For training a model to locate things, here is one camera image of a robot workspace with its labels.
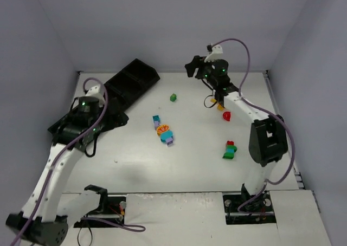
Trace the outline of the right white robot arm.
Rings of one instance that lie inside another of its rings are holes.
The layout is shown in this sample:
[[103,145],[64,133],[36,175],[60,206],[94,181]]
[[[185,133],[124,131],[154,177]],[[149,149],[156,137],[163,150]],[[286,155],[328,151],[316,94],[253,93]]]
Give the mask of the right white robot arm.
[[184,67],[188,77],[205,81],[213,90],[215,100],[250,126],[248,150],[253,163],[242,184],[241,196],[244,201],[259,198],[277,162],[288,151],[281,118],[250,106],[248,100],[243,101],[227,74],[226,60],[206,62],[204,57],[194,56]]

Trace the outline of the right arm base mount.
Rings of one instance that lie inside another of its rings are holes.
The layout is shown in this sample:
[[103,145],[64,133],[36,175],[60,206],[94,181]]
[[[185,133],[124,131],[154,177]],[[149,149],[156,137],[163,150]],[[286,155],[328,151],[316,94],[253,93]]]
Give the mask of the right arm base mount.
[[243,203],[239,193],[224,193],[223,207],[227,225],[275,224],[277,222],[269,192],[238,210]]

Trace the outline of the teal lego cube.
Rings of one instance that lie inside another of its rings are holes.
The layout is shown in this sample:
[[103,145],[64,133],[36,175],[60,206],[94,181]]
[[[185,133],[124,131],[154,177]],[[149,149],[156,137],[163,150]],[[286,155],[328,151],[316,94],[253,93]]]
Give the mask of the teal lego cube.
[[152,118],[153,118],[153,121],[160,121],[159,115],[154,115]]

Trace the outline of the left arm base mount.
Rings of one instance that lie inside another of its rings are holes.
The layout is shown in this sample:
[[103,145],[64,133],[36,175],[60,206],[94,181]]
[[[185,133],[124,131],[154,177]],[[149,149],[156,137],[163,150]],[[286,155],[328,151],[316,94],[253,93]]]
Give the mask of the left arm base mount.
[[[86,217],[100,218],[114,224],[123,225],[126,208],[125,195],[110,195],[108,203],[102,212],[91,211]],[[73,225],[73,228],[114,228],[110,224],[94,220],[81,220]]]

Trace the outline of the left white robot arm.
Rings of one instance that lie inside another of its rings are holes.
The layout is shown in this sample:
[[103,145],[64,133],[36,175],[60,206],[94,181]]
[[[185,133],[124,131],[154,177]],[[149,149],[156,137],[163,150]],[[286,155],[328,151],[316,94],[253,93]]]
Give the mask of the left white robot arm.
[[59,206],[66,182],[89,144],[100,134],[126,125],[128,116],[116,98],[78,98],[78,105],[51,127],[49,158],[30,198],[19,213],[11,213],[6,226],[16,235],[12,241],[38,245],[61,245],[71,225],[91,211],[106,207],[107,190],[87,185],[66,206]]

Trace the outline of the red round lego piece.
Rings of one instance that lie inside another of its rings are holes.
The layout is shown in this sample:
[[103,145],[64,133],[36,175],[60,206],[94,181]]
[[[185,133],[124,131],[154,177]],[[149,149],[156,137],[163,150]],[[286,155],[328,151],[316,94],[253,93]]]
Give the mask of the red round lego piece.
[[231,117],[232,117],[232,114],[230,111],[225,111],[223,114],[222,114],[222,117],[225,121],[230,121],[231,120]]

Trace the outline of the small green lego cube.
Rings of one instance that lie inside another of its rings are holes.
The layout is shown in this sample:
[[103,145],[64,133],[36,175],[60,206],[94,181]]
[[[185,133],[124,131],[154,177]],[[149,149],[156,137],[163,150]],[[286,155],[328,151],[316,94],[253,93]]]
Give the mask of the small green lego cube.
[[171,96],[170,96],[170,101],[171,102],[175,102],[177,100],[177,95],[176,94],[172,94]]

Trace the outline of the small purple lego brick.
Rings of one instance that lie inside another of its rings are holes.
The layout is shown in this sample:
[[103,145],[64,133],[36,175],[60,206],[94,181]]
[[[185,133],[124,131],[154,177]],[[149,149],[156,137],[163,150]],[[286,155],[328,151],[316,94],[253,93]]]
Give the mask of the small purple lego brick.
[[154,128],[157,129],[160,126],[159,121],[154,121]]

